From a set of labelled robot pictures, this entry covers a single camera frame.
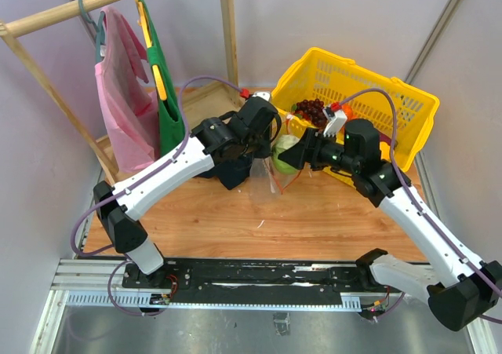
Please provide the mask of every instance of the wooden rod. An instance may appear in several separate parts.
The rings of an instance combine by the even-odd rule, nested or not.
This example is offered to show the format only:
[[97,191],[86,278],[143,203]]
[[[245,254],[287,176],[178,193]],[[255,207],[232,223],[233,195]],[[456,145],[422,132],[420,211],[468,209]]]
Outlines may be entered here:
[[223,19],[223,36],[225,41],[225,57],[227,59],[228,80],[235,85],[238,85],[234,0],[220,0],[220,3],[221,17]]
[[49,94],[49,96],[54,100],[60,110],[68,117],[71,124],[77,129],[77,131],[84,137],[85,141],[94,150],[96,156],[99,158],[101,164],[106,166],[113,174],[118,172],[117,167],[114,163],[106,156],[104,150],[100,148],[97,142],[94,140],[93,136],[89,133],[86,127],[80,122],[80,120],[75,116],[73,111],[70,109],[66,101],[56,89],[56,87],[50,82],[49,77],[44,73],[44,71],[37,65],[35,60],[30,56],[30,53],[21,45],[19,40],[14,38],[10,33],[5,24],[0,20],[0,37],[7,44],[10,50],[21,60],[26,69],[35,77],[40,86]]
[[[88,12],[117,1],[120,0],[82,0],[82,3],[85,11]],[[13,37],[19,38],[20,36],[30,34],[31,32],[52,26],[78,15],[80,15],[80,9],[78,1],[75,0],[19,20],[14,20],[8,23],[6,28]]]

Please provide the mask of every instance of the red grapes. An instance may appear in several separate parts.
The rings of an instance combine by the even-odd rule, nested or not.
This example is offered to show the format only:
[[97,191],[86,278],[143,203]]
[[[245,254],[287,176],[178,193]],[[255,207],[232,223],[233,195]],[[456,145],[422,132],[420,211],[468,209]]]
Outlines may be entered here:
[[315,100],[302,100],[293,105],[292,111],[298,117],[310,121],[312,124],[318,128],[324,129],[328,119],[322,113],[324,108],[324,101]]

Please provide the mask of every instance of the red cap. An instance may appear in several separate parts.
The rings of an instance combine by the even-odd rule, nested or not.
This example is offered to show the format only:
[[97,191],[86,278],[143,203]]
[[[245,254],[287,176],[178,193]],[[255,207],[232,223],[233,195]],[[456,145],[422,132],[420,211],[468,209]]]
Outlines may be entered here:
[[342,108],[342,106],[340,105],[340,102],[339,102],[339,101],[335,101],[335,102],[334,102],[333,104],[331,104],[329,107],[331,108],[331,110],[332,110],[333,112],[336,112],[336,111],[338,111],[339,109],[341,109],[341,108]]
[[241,93],[239,94],[241,97],[244,99],[249,99],[249,90],[248,89],[242,89]]

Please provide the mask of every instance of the pink bag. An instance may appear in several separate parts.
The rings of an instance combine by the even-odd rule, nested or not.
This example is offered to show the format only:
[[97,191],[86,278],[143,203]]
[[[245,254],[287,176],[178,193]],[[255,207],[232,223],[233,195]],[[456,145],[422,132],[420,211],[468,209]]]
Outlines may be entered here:
[[103,11],[106,53],[95,66],[100,106],[118,168],[135,172],[160,153],[157,93],[148,94],[138,82],[148,82],[141,63],[147,52],[126,19],[111,6]]

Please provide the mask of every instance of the yellow basket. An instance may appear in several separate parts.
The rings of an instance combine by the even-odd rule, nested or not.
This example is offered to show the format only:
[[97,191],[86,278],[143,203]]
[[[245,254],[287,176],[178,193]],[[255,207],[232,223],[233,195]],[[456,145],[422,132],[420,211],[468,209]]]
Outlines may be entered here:
[[[394,101],[398,115],[398,136],[395,160],[407,171],[415,154],[425,145],[434,124],[439,99],[404,83],[401,79],[387,78],[358,66],[354,60],[339,57],[320,48],[310,48],[279,79],[272,91],[272,102],[283,118],[293,104],[303,99],[320,99],[325,104],[343,100],[362,89],[376,87],[387,91]],[[383,134],[392,135],[392,110],[382,94],[365,93],[348,103],[355,116],[368,119]],[[294,116],[288,124],[290,133],[301,137],[305,128],[312,126],[307,120]],[[340,135],[338,142],[343,143]],[[389,159],[389,146],[380,142],[382,156]],[[352,184],[351,180],[327,173]]]

